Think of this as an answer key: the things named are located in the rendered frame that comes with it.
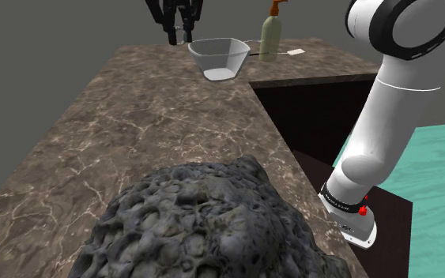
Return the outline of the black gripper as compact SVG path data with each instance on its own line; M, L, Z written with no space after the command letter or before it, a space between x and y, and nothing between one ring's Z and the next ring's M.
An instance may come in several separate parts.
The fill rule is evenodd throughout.
M163 10L160 0L145 0L156 23L161 24L168 35L170 45L177 44L174 27L174 15L178 10L183 20L184 41L192 42L192 31L195 21L199 21L202 13L203 0L163 0Z

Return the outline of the grey square bowl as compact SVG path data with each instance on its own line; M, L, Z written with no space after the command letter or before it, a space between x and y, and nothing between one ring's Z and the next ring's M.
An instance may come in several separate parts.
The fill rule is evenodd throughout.
M250 47L234 38L194 40L188 51L208 81L235 78L250 53Z

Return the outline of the green bottle with orange pump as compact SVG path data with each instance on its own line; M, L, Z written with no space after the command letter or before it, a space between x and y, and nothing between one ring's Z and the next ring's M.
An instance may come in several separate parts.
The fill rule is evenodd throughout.
M278 18L279 4L287 1L288 0L273 0L270 15L262 25L259 48L259 60L262 62L274 62L277 59L282 30L281 20Z

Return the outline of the dark grey lumpy rock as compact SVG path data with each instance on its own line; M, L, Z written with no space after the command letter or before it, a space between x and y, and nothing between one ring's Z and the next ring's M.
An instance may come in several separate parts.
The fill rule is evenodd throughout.
M352 278L258 161L186 163L122 190L68 278Z

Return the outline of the dark robot stand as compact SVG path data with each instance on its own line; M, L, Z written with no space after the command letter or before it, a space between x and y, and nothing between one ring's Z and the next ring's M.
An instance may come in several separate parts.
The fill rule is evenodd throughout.
M408 278L413 203L378 186L368 193L378 227L372 247L351 246L369 278Z

